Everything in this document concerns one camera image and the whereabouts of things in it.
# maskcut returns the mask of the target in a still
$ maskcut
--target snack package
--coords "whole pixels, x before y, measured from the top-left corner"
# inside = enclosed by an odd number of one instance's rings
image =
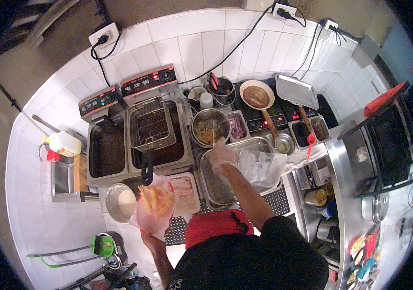
[[[165,231],[173,215],[176,194],[169,178],[153,174],[149,186],[139,186],[140,198],[129,223],[165,241]]]

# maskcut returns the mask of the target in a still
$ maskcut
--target black rubber mat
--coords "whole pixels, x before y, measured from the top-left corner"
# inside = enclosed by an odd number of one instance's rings
[[[263,198],[269,204],[269,206],[271,206],[271,210],[275,215],[285,215],[286,213],[290,212],[289,203],[287,201],[287,196],[285,195],[285,190],[283,187],[270,194],[266,194],[265,196],[263,196]],[[214,210],[210,209],[204,200],[201,200],[200,211],[195,215],[208,212],[214,212]],[[173,246],[185,244],[187,223],[184,217],[173,217],[169,222],[169,226],[171,227],[171,229],[165,235],[166,245]]]

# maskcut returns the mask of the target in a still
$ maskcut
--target wooden cutting board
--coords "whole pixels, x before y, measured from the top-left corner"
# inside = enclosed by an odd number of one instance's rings
[[[73,185],[74,191],[89,191],[87,189],[86,155],[73,157]]]

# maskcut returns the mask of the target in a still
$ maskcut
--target stainless steel bowl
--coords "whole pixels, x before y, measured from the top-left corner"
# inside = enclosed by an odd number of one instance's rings
[[[295,142],[289,134],[280,133],[274,141],[274,147],[279,153],[290,155],[295,151]]]
[[[193,117],[190,124],[190,131],[192,133],[195,142],[203,148],[212,148],[212,144],[206,144],[201,142],[195,135],[194,128],[200,121],[208,122],[209,120],[215,120],[216,124],[221,126],[222,136],[227,140],[231,136],[231,125],[227,116],[218,109],[204,109]]]

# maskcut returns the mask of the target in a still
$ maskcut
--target plastic bottle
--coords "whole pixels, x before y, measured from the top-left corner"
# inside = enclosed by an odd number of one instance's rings
[[[213,96],[206,92],[200,95],[200,108],[209,109],[213,107]]]
[[[51,150],[66,157],[81,153],[81,141],[64,131],[50,134],[46,142]]]

